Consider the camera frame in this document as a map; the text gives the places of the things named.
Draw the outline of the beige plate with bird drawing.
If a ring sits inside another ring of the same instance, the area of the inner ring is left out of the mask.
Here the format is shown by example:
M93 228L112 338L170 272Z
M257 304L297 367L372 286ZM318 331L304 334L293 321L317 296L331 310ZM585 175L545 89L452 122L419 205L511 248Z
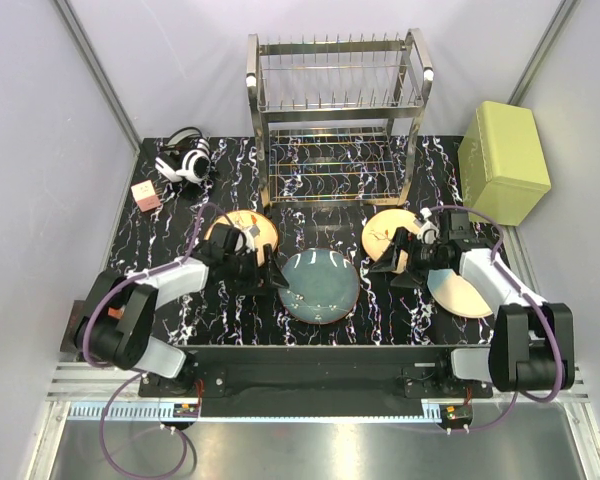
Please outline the beige plate with bird drawing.
M414 213L404 209L387 209L371 217L362 230L362 247L370 258L368 267L377 261L389 247L398 227L405 227L417 234L420 228L415 223Z

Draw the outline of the cream and light blue plate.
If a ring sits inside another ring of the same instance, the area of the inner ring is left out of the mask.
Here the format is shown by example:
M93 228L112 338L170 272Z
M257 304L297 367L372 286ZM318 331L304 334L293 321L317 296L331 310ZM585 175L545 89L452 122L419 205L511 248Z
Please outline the cream and light blue plate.
M451 314L471 319L492 314L478 291L452 269L431 270L427 288L434 300Z

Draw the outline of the dark teal glazed plate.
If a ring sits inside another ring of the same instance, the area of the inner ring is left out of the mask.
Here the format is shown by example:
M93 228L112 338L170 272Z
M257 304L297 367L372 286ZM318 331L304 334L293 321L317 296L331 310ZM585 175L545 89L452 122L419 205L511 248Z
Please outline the dark teal glazed plate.
M295 319L312 325L328 325L346 317L355 307L360 278L343 254L310 248L291 256L282 268L288 282L279 298Z

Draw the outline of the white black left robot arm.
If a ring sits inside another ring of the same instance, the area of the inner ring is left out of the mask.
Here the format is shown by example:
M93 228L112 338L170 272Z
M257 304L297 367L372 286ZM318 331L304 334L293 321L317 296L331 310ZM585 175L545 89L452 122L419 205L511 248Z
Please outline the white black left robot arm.
M186 395L196 382L187 365L191 356L153 336L155 312L218 282L239 295L288 286L271 244L257 247L249 231L217 224L208 239L167 264L129 276L101 272L84 303L74 345L92 365L152 373L173 395Z

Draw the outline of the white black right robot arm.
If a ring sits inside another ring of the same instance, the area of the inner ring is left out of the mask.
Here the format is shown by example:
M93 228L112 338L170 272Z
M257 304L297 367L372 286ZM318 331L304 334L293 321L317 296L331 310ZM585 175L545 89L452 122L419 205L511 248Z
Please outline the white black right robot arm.
M490 245L468 231L441 233L429 242L404 227L395 230L370 267L394 272L391 285L424 287L435 270L451 269L472 285L495 315L486 357L485 379L502 392L518 392L548 402L575 382L573 314L564 303L551 303L533 292L502 262Z

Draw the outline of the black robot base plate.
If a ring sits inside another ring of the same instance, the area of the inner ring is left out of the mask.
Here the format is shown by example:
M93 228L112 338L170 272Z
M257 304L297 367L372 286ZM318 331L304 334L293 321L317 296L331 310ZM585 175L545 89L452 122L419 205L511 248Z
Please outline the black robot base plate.
M196 346L185 375L201 381L202 416L388 420L425 413L429 399L488 399L484 381L456 378L449 346Z

